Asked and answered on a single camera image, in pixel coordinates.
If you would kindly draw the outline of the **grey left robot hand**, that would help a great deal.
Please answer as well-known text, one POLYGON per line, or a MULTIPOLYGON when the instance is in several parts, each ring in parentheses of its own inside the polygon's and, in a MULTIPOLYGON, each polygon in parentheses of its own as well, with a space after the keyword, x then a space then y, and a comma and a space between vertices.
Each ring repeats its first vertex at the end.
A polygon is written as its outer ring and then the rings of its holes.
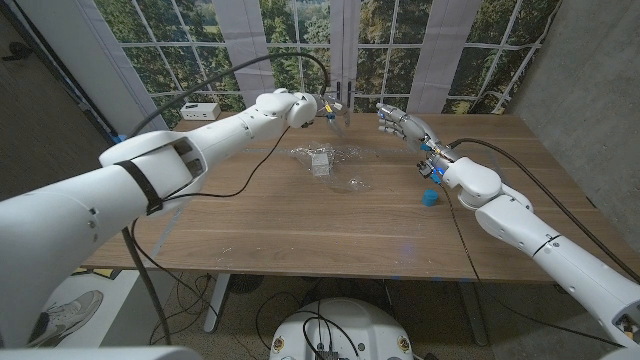
POLYGON ((344 135, 344 128, 350 126, 350 113, 347 105, 333 95, 315 95, 316 116, 324 118, 328 127, 338 136, 344 135))

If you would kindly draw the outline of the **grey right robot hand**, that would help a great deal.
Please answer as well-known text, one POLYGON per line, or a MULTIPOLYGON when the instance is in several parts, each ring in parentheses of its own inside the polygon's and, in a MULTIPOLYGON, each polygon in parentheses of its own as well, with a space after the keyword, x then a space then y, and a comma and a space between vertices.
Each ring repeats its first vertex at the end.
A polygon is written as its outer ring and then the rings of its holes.
POLYGON ((443 175, 460 158, 441 142, 434 130, 421 118, 392 105, 377 103, 376 107, 380 131, 402 138, 414 152, 425 152, 426 159, 418 163, 419 171, 425 177, 432 174, 443 175))

